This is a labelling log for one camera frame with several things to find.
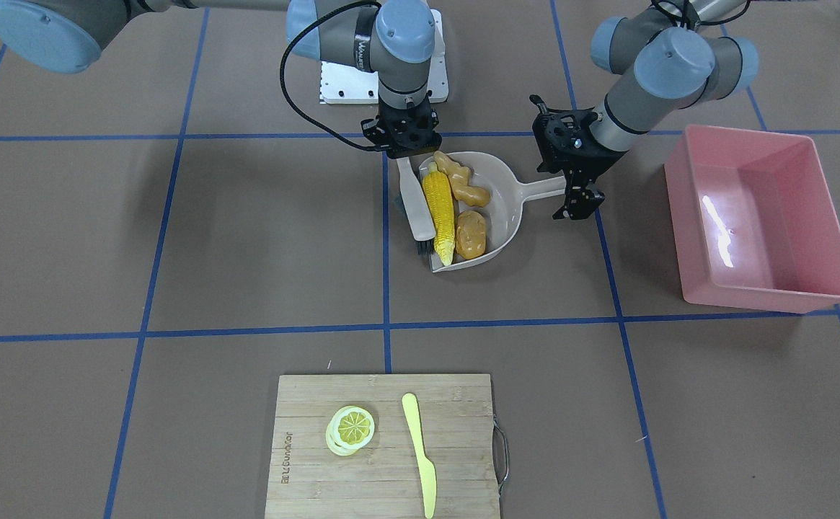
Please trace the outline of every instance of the cutting board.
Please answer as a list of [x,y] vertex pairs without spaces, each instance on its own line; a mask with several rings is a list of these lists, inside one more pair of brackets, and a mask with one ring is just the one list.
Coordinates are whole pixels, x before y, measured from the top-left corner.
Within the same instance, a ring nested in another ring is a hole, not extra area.
[[[417,395],[426,456],[436,465],[436,518],[499,519],[490,375],[284,375],[278,381],[267,519],[423,519],[420,472],[400,399]],[[353,456],[327,449],[344,405],[376,431]]]

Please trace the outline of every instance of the ginger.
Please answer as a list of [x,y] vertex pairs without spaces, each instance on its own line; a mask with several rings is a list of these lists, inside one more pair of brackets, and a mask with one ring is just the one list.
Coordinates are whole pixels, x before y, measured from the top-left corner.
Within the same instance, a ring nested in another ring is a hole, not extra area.
[[452,196],[455,197],[455,200],[463,201],[463,203],[472,207],[483,207],[490,203],[490,191],[483,187],[469,185],[470,178],[472,178],[472,171],[469,167],[463,167],[448,155],[443,154],[442,151],[433,154],[433,158],[436,161],[436,168],[448,177],[448,183],[452,186]]
[[456,219],[455,250],[472,260],[487,248],[487,221],[475,210],[466,210]]

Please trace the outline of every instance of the pink plastic bin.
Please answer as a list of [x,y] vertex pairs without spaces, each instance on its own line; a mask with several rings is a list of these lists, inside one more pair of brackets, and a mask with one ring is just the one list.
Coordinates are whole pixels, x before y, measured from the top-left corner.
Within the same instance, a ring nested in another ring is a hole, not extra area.
[[806,313],[840,302],[840,230],[811,138],[690,125],[666,165],[683,297]]

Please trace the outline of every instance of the corn cob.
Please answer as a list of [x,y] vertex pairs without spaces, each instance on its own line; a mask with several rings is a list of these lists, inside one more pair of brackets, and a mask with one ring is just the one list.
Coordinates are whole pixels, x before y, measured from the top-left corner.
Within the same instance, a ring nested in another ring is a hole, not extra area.
[[433,248],[442,264],[449,266],[455,254],[455,206],[452,205],[452,188],[446,174],[441,171],[427,174],[423,178],[423,194],[426,194],[426,203],[436,225]]

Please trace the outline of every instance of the white mounting plate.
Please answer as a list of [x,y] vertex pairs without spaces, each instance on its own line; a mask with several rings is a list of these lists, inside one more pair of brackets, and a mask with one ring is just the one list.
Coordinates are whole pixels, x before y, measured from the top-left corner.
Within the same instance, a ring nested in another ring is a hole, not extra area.
[[[442,14],[433,9],[436,19],[436,49],[429,68],[431,102],[448,99],[446,40],[442,36]],[[378,73],[361,72],[351,66],[320,62],[320,102],[325,105],[377,105]]]

